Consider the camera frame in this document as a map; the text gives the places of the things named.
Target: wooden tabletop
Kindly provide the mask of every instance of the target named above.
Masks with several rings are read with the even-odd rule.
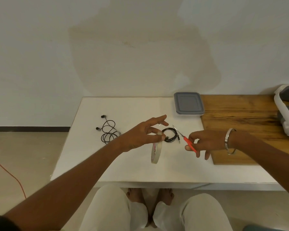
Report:
[[[273,95],[202,95],[201,98],[206,111],[201,117],[205,130],[246,131],[289,153],[289,136],[277,119]],[[214,151],[212,159],[214,164],[257,164],[240,151],[234,155],[228,155],[225,150]]]

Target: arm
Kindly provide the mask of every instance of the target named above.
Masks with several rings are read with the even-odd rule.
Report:
[[[197,151],[205,150],[205,159],[210,156],[210,151],[225,149],[224,140],[227,131],[197,131],[189,135],[189,140],[194,143]],[[271,145],[257,139],[246,132],[232,131],[229,136],[229,146],[236,148],[263,167],[286,191],[289,192],[289,154],[278,150]]]
[[[138,124],[35,192],[4,216],[21,230],[62,229],[117,156],[146,143],[165,139],[165,135],[148,135],[160,132],[151,127],[155,124],[167,126],[165,119],[166,115]]]

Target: gray lid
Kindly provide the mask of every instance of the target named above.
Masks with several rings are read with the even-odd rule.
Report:
[[[204,114],[203,103],[198,92],[176,92],[173,96],[178,114]]]

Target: metal bangle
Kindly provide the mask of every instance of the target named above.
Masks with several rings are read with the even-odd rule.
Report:
[[[233,155],[234,153],[235,153],[235,151],[237,150],[237,149],[235,149],[235,150],[233,150],[233,152],[229,152],[229,149],[228,149],[228,138],[229,138],[229,135],[230,135],[230,132],[231,131],[237,131],[236,129],[233,129],[233,128],[230,128],[228,131],[227,131],[227,134],[226,134],[226,136],[225,136],[225,148],[226,148],[226,150],[227,150],[227,154],[228,155]]]

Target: orange cable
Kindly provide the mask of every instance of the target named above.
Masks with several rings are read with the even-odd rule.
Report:
[[[19,183],[19,185],[20,185],[20,187],[21,187],[21,189],[22,189],[22,192],[23,192],[23,194],[24,194],[24,197],[25,197],[25,199],[26,199],[27,196],[26,196],[26,194],[25,194],[25,191],[24,191],[24,189],[23,189],[22,184],[20,183],[20,181],[19,181],[16,177],[14,177],[13,174],[11,174],[9,171],[7,171],[1,164],[0,164],[0,167],[3,168],[3,169],[4,169],[9,175],[11,175],[13,178],[15,178],[15,180]]]

